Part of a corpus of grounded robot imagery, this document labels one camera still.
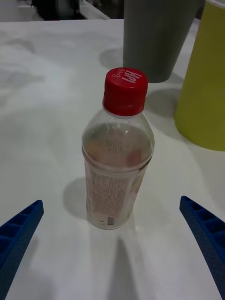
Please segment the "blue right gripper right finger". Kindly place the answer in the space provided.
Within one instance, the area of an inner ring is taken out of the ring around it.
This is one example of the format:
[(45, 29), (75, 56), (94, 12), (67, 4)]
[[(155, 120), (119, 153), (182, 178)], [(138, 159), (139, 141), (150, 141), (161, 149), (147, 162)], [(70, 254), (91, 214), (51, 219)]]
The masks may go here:
[(222, 298), (225, 297), (225, 223), (188, 198), (180, 199), (185, 218)]

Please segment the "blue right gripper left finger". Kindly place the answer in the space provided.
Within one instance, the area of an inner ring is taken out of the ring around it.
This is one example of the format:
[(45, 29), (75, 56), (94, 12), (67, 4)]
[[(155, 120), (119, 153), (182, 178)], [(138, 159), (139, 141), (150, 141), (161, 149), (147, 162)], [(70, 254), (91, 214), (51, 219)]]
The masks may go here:
[(43, 214), (43, 202), (36, 200), (0, 227), (0, 299), (2, 300), (7, 296)]

